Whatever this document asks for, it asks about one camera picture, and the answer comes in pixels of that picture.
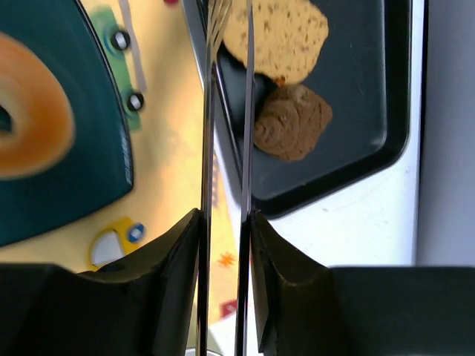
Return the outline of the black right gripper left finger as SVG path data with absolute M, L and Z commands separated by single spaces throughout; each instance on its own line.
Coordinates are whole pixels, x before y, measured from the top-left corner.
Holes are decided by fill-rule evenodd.
M 98 316 L 108 325 L 79 344 L 81 355 L 184 355 L 189 333 L 202 213 L 193 208 L 166 233 L 135 252 L 82 276 L 108 284 Z

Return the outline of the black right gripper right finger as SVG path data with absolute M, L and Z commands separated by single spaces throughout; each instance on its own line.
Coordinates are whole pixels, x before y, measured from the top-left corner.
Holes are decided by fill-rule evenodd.
M 287 242 L 261 212 L 251 219 L 258 350 L 264 355 L 346 355 L 332 272 Z

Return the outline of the orange glazed donut bread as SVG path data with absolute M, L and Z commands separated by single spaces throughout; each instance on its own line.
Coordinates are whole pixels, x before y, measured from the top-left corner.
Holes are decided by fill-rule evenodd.
M 1 135 L 1 179 L 37 174 L 61 160 L 75 139 L 70 101 L 32 50 L 1 34 L 1 107 L 12 132 Z

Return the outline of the silver metal tongs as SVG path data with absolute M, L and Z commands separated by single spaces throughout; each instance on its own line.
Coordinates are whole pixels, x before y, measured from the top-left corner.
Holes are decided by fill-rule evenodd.
M 231 1 L 210 1 L 206 28 L 206 57 L 203 80 L 203 148 L 201 171 L 200 223 L 197 290 L 196 354 L 206 355 L 209 307 L 209 268 L 212 227 L 212 174 L 214 147 L 214 87 L 217 84 L 217 52 L 228 24 Z M 246 3 L 248 44 L 243 138 L 240 245 L 238 258 L 235 355 L 247 353 L 249 300 L 249 257 L 252 217 L 252 152 L 255 123 L 255 36 L 252 2 Z

